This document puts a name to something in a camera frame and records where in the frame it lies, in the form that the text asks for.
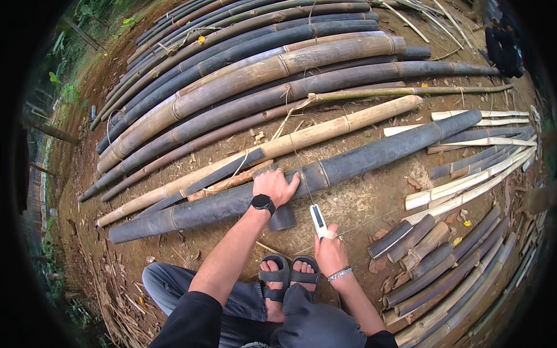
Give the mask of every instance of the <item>tree trunk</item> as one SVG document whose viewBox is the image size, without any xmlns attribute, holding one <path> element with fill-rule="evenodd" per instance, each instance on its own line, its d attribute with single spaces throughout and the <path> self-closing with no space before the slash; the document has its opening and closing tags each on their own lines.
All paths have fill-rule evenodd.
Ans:
<svg viewBox="0 0 557 348">
<path fill-rule="evenodd" d="M 69 18 L 64 17 L 64 22 L 66 22 L 70 27 L 72 27 L 72 29 L 75 30 L 75 32 L 79 36 L 81 36 L 81 38 L 85 40 L 85 42 L 87 42 L 95 51 L 98 51 L 102 48 L 101 45 L 95 41 L 95 39 L 87 35 L 83 30 L 79 29 L 79 27 L 75 23 L 73 23 Z"/>
<path fill-rule="evenodd" d="M 40 170 L 40 171 L 43 172 L 43 173 L 46 173 L 46 174 L 51 175 L 51 176 L 53 176 L 53 177 L 56 177 L 56 174 L 54 174 L 54 172 L 52 172 L 52 171 L 50 171 L 50 170 L 48 170 L 48 169 L 45 169 L 45 168 L 43 168 L 43 167 L 40 167 L 40 166 L 38 166 L 38 165 L 36 165 L 36 164 L 34 164 L 34 163 L 29 163 L 29 165 L 30 165 L 32 168 L 35 168 L 35 169 L 37 169 L 37 170 Z"/>
<path fill-rule="evenodd" d="M 60 139 L 63 141 L 67 141 L 68 143 L 72 144 L 72 145 L 77 145 L 79 143 L 79 139 L 75 138 L 73 136 L 71 136 L 70 134 L 63 132 L 59 129 L 56 129 L 54 127 L 50 127 L 47 126 L 44 123 L 32 120 L 28 117 L 23 117 L 23 123 L 26 124 L 27 126 L 31 127 L 31 128 L 35 128 L 43 133 L 45 133 L 46 135 L 50 135 L 53 136 L 56 139 Z"/>
</svg>

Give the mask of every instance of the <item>finger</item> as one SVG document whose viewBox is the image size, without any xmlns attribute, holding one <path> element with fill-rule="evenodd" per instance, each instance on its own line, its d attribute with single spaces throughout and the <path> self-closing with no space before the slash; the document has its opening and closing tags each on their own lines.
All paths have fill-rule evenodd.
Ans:
<svg viewBox="0 0 557 348">
<path fill-rule="evenodd" d="M 321 242 L 319 241 L 319 236 L 314 234 L 314 255 L 319 254 L 319 248 L 321 247 Z"/>
<path fill-rule="evenodd" d="M 296 192 L 298 185 L 300 185 L 300 173 L 296 172 L 292 177 L 292 181 L 290 182 L 290 184 L 288 184 L 287 192 L 289 197 L 292 197 L 294 195 L 294 192 Z"/>
</svg>

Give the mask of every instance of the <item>black sandal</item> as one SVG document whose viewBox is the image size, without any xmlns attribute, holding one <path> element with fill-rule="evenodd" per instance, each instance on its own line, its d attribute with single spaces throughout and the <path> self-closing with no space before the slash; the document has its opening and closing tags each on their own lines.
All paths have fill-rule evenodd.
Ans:
<svg viewBox="0 0 557 348">
<path fill-rule="evenodd" d="M 276 262 L 278 265 L 278 271 L 264 271 L 261 268 L 259 269 L 258 277 L 261 281 L 263 297 L 269 298 L 271 301 L 282 302 L 284 300 L 284 293 L 290 284 L 290 269 L 288 267 L 288 262 L 286 262 L 286 258 L 284 258 L 284 256 L 278 254 L 267 255 L 261 262 L 269 260 Z M 282 289 L 271 290 L 265 285 L 265 282 L 281 282 Z"/>
<path fill-rule="evenodd" d="M 292 265 L 294 262 L 301 261 L 306 262 L 308 265 L 311 266 L 315 270 L 315 273 L 302 273 L 300 271 L 295 271 L 292 266 L 290 266 L 290 281 L 291 282 L 298 282 L 298 283 L 309 283 L 315 284 L 315 290 L 310 291 L 311 294 L 311 302 L 315 300 L 315 295 L 317 294 L 317 284 L 319 283 L 319 278 L 321 278 L 321 272 L 319 271 L 319 266 L 317 265 L 317 261 L 311 256 L 308 255 L 300 255 L 292 260 Z"/>
</svg>

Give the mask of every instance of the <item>black cloth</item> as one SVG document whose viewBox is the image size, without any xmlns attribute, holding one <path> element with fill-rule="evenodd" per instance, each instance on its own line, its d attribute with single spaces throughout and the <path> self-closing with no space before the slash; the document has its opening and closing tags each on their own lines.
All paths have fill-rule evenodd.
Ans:
<svg viewBox="0 0 557 348">
<path fill-rule="evenodd" d="M 222 306 L 198 291 L 186 292 L 168 317 L 150 348 L 218 347 Z M 367 338 L 365 348 L 396 348 L 393 334 L 383 330 Z"/>
</svg>

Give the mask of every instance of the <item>dirt ground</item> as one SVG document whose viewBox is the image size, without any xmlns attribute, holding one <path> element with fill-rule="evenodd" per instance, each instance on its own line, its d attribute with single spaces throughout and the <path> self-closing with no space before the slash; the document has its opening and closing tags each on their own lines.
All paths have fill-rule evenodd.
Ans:
<svg viewBox="0 0 557 348">
<path fill-rule="evenodd" d="M 135 51 L 135 38 L 152 25 L 152 20 L 165 13 L 167 10 L 175 7 L 179 1 L 167 1 L 147 14 L 143 20 L 139 20 L 131 32 L 121 36 L 118 43 L 111 48 L 107 57 L 92 64 L 88 71 L 82 72 L 83 76 L 87 76 L 82 83 L 82 98 L 90 98 L 91 104 L 97 106 L 97 109 L 104 104 L 104 99 L 115 82 L 114 78 L 125 72 L 125 61 Z M 462 23 L 462 29 L 470 38 L 473 45 L 480 49 L 485 49 L 485 37 L 483 32 L 472 33 L 472 29 L 477 25 L 466 18 L 464 14 L 447 2 L 442 2 L 444 6 Z M 419 28 L 429 39 L 430 44 L 426 44 L 411 28 L 405 26 L 404 23 L 389 10 L 374 9 L 379 14 L 379 28 L 390 32 L 394 35 L 404 36 L 407 45 L 428 46 L 432 52 L 432 58 L 442 57 L 453 52 L 457 45 L 452 42 L 445 34 L 440 33 L 428 22 L 424 21 L 414 12 L 401 11 L 416 27 Z M 443 58 L 448 62 L 468 62 L 486 65 L 486 61 L 478 53 L 472 53 L 466 46 L 464 50 L 460 50 L 450 56 Z M 500 78 L 494 77 L 467 77 L 467 76 L 440 76 L 435 79 L 406 79 L 407 86 L 419 87 L 422 83 L 429 86 L 494 86 L 502 85 Z M 481 110 L 529 110 L 530 104 L 536 105 L 535 91 L 528 74 L 521 79 L 514 79 L 515 88 L 512 93 L 505 95 L 503 92 L 484 95 L 443 95 L 425 97 L 425 103 L 419 109 L 407 112 L 397 117 L 400 125 L 423 123 L 429 120 L 432 111 L 445 111 L 455 109 L 471 109 L 478 108 Z M 369 100 L 353 100 L 333 102 L 328 105 L 311 107 L 304 111 L 302 116 L 294 116 L 287 122 L 286 131 L 293 130 L 300 121 L 304 121 L 302 128 L 328 121 L 351 112 L 362 110 L 366 107 L 377 105 L 392 98 L 375 97 Z M 325 111 L 325 107 L 338 105 L 341 108 L 336 110 Z M 134 286 L 134 282 L 141 282 L 141 272 L 148 265 L 146 260 L 152 256 L 158 262 L 172 263 L 179 266 L 198 269 L 203 260 L 220 241 L 226 231 L 234 225 L 236 220 L 229 220 L 206 226 L 202 228 L 194 228 L 181 231 L 184 242 L 180 240 L 176 232 L 169 233 L 162 238 L 153 237 L 133 241 L 120 245 L 113 245 L 108 238 L 107 228 L 95 228 L 95 221 L 103 214 L 121 206 L 123 203 L 140 196 L 152 189 L 162 186 L 179 176 L 190 173 L 199 169 L 209 162 L 214 162 L 225 158 L 228 153 L 251 146 L 253 137 L 248 131 L 240 132 L 231 139 L 221 140 L 211 146 L 195 152 L 196 161 L 190 162 L 190 157 L 176 161 L 171 165 L 159 170 L 156 174 L 151 175 L 145 180 L 131 187 L 129 190 L 122 192 L 116 198 L 108 203 L 101 203 L 101 194 L 89 199 L 88 201 L 78 205 L 77 197 L 87 189 L 99 175 L 96 173 L 96 163 L 99 159 L 95 151 L 97 142 L 102 139 L 106 133 L 106 124 L 101 124 L 94 132 L 88 130 L 88 111 L 76 111 L 68 125 L 68 131 L 78 134 L 82 140 L 81 145 L 75 149 L 71 149 L 68 145 L 56 141 L 56 147 L 53 151 L 53 164 L 60 168 L 61 176 L 65 178 L 58 183 L 56 196 L 59 199 L 59 226 L 61 226 L 61 238 L 66 253 L 70 275 L 84 289 L 84 292 L 91 298 L 95 298 L 92 282 L 83 262 L 82 255 L 78 252 L 80 249 L 79 242 L 74 236 L 70 225 L 66 219 L 73 220 L 78 228 L 85 248 L 93 255 L 94 258 L 103 258 L 105 248 L 108 248 L 111 255 L 120 257 L 123 265 L 123 276 L 119 277 L 119 285 L 125 292 L 137 301 L 140 296 L 139 291 Z M 333 155 L 355 149 L 372 141 L 380 139 L 382 129 L 389 127 L 391 120 L 386 120 L 373 126 L 356 130 L 345 136 L 340 136 L 308 148 L 299 150 L 299 159 L 302 165 L 309 164 L 313 161 L 326 159 Z M 256 133 L 262 131 L 265 134 L 264 141 L 272 136 L 280 124 L 281 120 L 274 120 L 260 127 L 255 128 Z M 472 153 L 481 151 L 481 148 L 471 148 Z M 442 162 L 449 163 L 458 160 L 462 154 L 461 150 L 448 151 L 442 154 Z M 447 177 L 430 180 L 427 170 L 439 165 L 439 159 L 436 155 L 427 155 L 425 150 L 418 151 L 410 156 L 406 156 L 378 170 L 378 174 L 371 183 L 365 182 L 362 177 L 352 178 L 342 182 L 330 189 L 312 194 L 312 198 L 323 211 L 325 221 L 327 223 L 337 223 L 340 227 L 339 233 L 344 234 L 344 243 L 346 245 L 350 264 L 354 273 L 364 289 L 365 293 L 371 299 L 377 310 L 382 309 L 380 298 L 382 292 L 380 287 L 383 280 L 389 276 L 396 275 L 400 271 L 398 264 L 387 263 L 384 270 L 378 274 L 370 273 L 368 270 L 370 257 L 367 253 L 369 246 L 368 235 L 374 234 L 381 228 L 390 229 L 391 226 L 385 222 L 387 217 L 399 221 L 401 218 L 411 215 L 423 208 L 416 208 L 410 211 L 404 209 L 404 197 L 410 193 L 407 180 L 404 177 L 411 178 L 424 188 L 431 188 L 448 182 Z M 276 159 L 276 162 L 282 168 L 296 169 L 298 162 L 294 154 L 289 154 Z M 520 187 L 530 187 L 543 174 L 543 164 L 537 161 L 527 173 L 522 174 L 519 171 L 509 176 L 511 184 Z M 512 205 L 517 207 L 520 201 L 521 192 L 517 192 L 512 196 Z M 457 237 L 464 237 L 472 228 L 485 216 L 491 209 L 494 202 L 499 202 L 502 208 L 505 207 L 504 185 L 499 184 L 489 193 L 468 202 L 462 207 L 450 211 L 437 217 L 438 220 L 445 220 L 446 216 L 454 212 L 459 212 L 461 208 L 468 210 L 468 219 L 471 220 L 472 226 L 465 227 L 461 222 L 454 221 L 449 224 L 455 227 L 456 234 L 450 236 L 450 241 Z M 270 233 L 268 230 L 263 231 L 260 242 L 269 246 L 285 255 L 293 256 L 297 253 L 312 254 L 313 234 L 315 233 L 310 215 L 307 211 L 311 204 L 309 197 L 300 198 L 292 202 L 297 219 L 297 226 L 281 231 Z M 258 270 L 258 263 L 268 254 L 268 251 L 260 246 L 256 246 L 250 258 L 250 262 L 244 270 L 241 280 L 253 278 Z M 494 289 L 499 291 L 506 286 L 507 280 L 512 276 L 514 269 L 518 265 L 518 251 L 514 250 L 511 258 L 505 264 L 503 271 L 494 285 Z M 482 310 L 474 311 L 469 318 L 459 325 L 449 336 L 446 337 L 444 344 L 450 345 L 456 342 L 470 324 L 474 323 L 482 314 L 483 310 L 497 298 L 497 294 L 493 295 L 490 290 L 486 298 L 482 301 Z M 332 305 L 337 304 L 337 298 L 334 290 L 322 279 L 319 285 L 319 302 L 326 302 Z M 414 315 L 414 319 L 419 317 L 429 308 L 418 311 Z M 156 315 L 153 317 L 144 317 L 134 308 L 130 312 L 135 313 L 138 323 L 145 332 L 150 330 L 156 333 L 155 323 L 162 323 L 165 315 L 157 310 L 152 310 Z M 404 326 L 408 325 L 406 320 L 401 320 L 395 325 L 391 325 L 388 329 L 391 332 L 397 332 Z"/>
</svg>

